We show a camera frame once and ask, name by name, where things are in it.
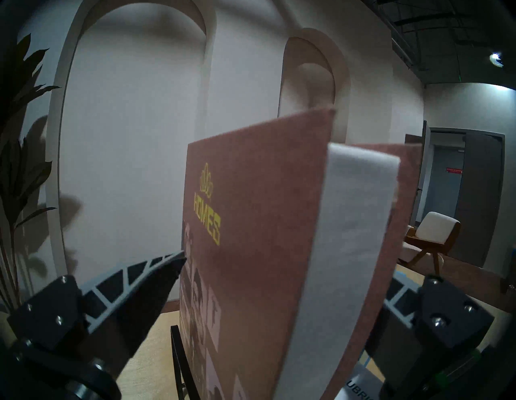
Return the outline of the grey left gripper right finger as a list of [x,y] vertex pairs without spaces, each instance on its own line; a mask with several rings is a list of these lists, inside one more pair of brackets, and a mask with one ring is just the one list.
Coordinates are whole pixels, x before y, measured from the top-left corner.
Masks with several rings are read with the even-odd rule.
[[382,389],[441,389],[437,376],[475,358],[494,317],[450,282],[422,284],[393,274],[365,344],[384,377]]

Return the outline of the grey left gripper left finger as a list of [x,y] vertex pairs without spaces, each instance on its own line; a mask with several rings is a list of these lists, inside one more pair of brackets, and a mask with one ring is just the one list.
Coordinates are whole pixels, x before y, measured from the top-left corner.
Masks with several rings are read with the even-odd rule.
[[116,380],[162,311],[184,252],[116,266],[79,286],[60,276],[7,318],[23,359],[78,381]]

